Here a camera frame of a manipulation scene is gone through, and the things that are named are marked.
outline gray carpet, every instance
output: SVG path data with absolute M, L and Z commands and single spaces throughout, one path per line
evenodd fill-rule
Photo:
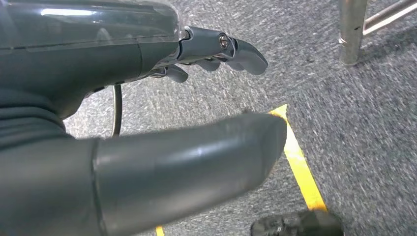
M 375 13 L 392 0 L 371 1 Z M 336 0 L 176 0 L 187 25 L 256 45 L 262 76 L 190 67 L 189 80 L 123 85 L 123 134 L 203 124 L 289 104 L 288 116 L 329 210 L 347 236 L 417 235 L 417 13 L 363 41 L 363 62 L 338 62 Z M 76 137 L 109 136 L 109 89 L 66 121 Z M 167 236 L 247 236 L 260 216 L 306 209 L 281 158 L 257 191 L 165 226 Z M 153 231 L 143 234 L 154 235 Z

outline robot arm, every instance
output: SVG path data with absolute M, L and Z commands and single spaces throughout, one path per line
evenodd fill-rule
M 0 2 L 0 234 L 129 236 L 254 189 L 286 123 L 243 115 L 201 127 L 76 140 L 62 119 L 106 86 L 187 79 L 175 64 L 261 74 L 252 45 L 185 27 L 168 4 Z

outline wire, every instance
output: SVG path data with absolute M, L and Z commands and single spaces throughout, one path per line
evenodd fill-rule
M 113 120 L 113 134 L 112 136 L 119 136 L 121 129 L 121 113 L 122 113 L 122 96 L 121 85 L 113 86 L 113 98 L 114 98 L 114 120 Z

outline metal chair leg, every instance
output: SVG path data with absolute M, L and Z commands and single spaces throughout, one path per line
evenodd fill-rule
M 400 0 L 365 20 L 368 0 L 339 0 L 340 60 L 354 65 L 359 59 L 362 38 L 417 10 L 417 0 Z
M 342 45 L 340 60 L 345 65 L 354 65 L 359 59 L 368 0 L 339 0 L 340 38 Z

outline yellow floor marking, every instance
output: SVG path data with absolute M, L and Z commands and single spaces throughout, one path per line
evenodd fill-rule
M 165 236 L 162 226 L 156 227 L 156 236 Z
M 304 154 L 298 145 L 296 137 L 287 120 L 287 104 L 270 111 L 274 116 L 282 117 L 287 122 L 287 142 L 284 146 L 284 153 L 290 163 L 291 170 L 296 177 L 296 181 L 300 187 L 308 209 L 321 209 L 327 211 L 322 195 L 317 188 L 316 182 L 311 175 Z

